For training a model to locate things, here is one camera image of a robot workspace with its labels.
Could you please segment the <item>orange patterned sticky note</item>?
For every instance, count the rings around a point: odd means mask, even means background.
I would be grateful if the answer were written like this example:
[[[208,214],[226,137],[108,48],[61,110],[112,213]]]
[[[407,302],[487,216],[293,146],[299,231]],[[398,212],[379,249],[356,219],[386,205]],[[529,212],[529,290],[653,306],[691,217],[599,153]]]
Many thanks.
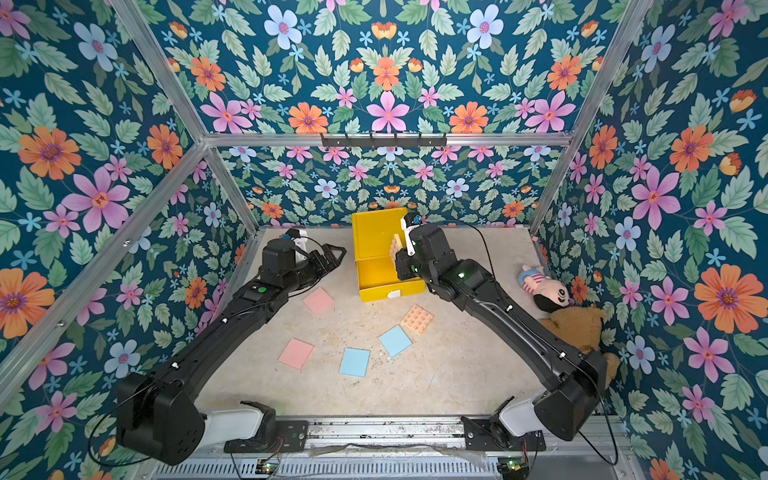
[[[400,325],[412,332],[423,335],[434,322],[435,316],[423,307],[414,304],[400,321]]]
[[[393,264],[396,263],[397,254],[402,249],[403,249],[403,244],[402,244],[400,236],[398,234],[394,234],[393,238],[392,238],[392,241],[391,241],[391,244],[390,244],[390,249],[389,249],[389,256],[390,256],[390,259],[391,259]]]

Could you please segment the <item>yellow drawer cabinet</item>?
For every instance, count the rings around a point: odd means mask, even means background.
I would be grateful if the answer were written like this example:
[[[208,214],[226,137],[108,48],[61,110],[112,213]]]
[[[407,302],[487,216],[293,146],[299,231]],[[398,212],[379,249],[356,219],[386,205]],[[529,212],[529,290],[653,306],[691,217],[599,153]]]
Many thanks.
[[[389,256],[394,234],[404,234],[400,225],[406,208],[369,211],[352,215],[354,259],[361,301],[371,303],[425,292],[422,280],[399,281]]]

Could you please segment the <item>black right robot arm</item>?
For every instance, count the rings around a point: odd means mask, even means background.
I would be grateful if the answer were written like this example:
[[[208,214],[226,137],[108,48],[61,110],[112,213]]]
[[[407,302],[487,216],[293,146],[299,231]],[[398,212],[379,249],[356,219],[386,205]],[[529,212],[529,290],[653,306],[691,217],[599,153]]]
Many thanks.
[[[516,437],[542,430],[573,440],[602,400],[607,361],[549,331],[480,263],[459,260],[440,227],[420,224],[419,219],[406,215],[401,220],[405,247],[395,254],[398,278],[424,281],[431,294],[480,320],[526,362],[542,385],[534,396],[503,404],[497,422]]]

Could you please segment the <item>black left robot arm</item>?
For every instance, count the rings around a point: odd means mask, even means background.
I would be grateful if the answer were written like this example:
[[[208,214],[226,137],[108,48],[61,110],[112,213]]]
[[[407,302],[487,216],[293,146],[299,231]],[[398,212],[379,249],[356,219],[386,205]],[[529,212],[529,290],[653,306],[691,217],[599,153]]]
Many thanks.
[[[234,440],[276,439],[274,411],[255,401],[200,411],[195,402],[212,375],[293,295],[313,288],[338,268],[346,249],[318,244],[301,249],[292,238],[270,240],[257,275],[188,345],[147,374],[131,373],[117,386],[116,442],[167,465],[201,447]]]

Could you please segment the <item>pink sticky note upper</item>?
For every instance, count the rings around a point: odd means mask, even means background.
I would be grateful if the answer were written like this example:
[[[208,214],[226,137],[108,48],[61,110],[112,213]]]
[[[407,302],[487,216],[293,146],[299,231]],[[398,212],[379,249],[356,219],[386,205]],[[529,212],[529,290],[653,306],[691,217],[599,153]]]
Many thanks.
[[[334,306],[334,299],[323,288],[318,288],[303,299],[303,304],[315,315],[322,316]]]

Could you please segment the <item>pink sticky note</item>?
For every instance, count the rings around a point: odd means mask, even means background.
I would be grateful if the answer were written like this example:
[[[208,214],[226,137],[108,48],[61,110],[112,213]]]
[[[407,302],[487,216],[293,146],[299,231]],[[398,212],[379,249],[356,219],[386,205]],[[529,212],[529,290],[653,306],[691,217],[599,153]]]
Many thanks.
[[[301,371],[314,351],[314,346],[302,340],[292,338],[280,356],[278,362]]]
[[[334,299],[323,288],[318,288],[303,299],[303,304],[315,315],[322,316],[334,306]]]

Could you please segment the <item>blue sticky note right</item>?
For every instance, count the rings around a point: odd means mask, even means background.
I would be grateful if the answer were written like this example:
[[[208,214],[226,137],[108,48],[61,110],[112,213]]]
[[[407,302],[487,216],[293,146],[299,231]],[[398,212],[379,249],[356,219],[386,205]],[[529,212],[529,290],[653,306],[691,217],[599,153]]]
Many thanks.
[[[379,341],[390,358],[395,358],[412,346],[412,341],[401,326],[395,326],[379,337]]]

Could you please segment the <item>blue sticky note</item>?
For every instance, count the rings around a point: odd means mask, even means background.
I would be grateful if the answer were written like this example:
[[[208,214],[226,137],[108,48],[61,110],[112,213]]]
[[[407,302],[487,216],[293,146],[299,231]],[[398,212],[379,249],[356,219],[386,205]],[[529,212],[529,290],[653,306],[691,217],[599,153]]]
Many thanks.
[[[344,350],[339,369],[341,375],[364,378],[370,360],[370,351],[356,348]]]
[[[379,341],[390,358],[395,358],[412,346],[412,341],[401,326],[395,326],[379,337]]]

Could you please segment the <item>pink sticky note lower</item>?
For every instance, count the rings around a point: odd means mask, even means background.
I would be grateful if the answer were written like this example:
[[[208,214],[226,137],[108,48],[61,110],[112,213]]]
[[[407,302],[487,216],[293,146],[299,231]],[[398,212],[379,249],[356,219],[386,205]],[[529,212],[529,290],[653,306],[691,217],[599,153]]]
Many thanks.
[[[292,338],[280,356],[278,362],[301,371],[314,351],[314,346],[302,340]]]

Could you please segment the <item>blue sticky note left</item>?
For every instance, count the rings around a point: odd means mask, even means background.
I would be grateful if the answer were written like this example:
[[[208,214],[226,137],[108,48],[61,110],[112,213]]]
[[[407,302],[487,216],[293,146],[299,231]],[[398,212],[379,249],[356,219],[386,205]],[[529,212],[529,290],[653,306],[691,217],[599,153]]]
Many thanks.
[[[370,360],[370,351],[356,348],[344,350],[339,369],[341,375],[364,378]]]

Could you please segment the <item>pink plush doll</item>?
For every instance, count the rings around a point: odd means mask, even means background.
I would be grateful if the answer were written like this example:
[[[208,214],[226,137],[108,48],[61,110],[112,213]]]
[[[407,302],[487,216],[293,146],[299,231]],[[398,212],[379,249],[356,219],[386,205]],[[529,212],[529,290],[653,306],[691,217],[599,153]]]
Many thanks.
[[[540,267],[523,265],[518,282],[539,310],[553,313],[574,305],[566,286],[546,275]]]

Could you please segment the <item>brown teddy bear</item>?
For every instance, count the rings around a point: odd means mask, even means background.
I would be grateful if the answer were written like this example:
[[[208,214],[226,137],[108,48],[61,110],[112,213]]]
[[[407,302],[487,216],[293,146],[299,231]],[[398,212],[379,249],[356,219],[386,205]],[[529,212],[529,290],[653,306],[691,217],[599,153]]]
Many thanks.
[[[596,307],[566,306],[543,309],[541,325],[560,340],[584,355],[600,352],[603,319],[606,313]]]

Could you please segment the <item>metal hook rail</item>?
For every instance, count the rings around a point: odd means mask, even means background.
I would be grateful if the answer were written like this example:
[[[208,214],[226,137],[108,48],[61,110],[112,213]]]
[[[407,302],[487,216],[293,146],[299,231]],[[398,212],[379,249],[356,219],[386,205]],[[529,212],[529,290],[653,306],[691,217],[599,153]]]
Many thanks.
[[[334,134],[320,135],[323,147],[377,149],[379,147],[435,148],[448,145],[446,135],[416,134]]]

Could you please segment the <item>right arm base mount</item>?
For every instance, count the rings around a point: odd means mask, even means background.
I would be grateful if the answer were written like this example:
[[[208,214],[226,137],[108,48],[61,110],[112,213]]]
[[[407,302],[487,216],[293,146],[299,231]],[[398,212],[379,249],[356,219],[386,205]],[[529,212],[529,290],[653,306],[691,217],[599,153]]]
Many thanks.
[[[538,453],[546,449],[543,426],[530,398],[507,398],[490,415],[462,415],[465,448],[470,451]]]

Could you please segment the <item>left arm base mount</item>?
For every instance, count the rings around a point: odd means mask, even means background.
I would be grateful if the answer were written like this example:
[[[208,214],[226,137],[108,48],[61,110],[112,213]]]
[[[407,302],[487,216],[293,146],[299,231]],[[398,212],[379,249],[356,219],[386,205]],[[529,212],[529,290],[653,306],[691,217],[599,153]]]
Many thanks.
[[[274,408],[256,401],[241,401],[245,412],[261,414],[257,429],[224,444],[226,453],[295,453],[304,450],[308,439],[306,420],[279,420]]]

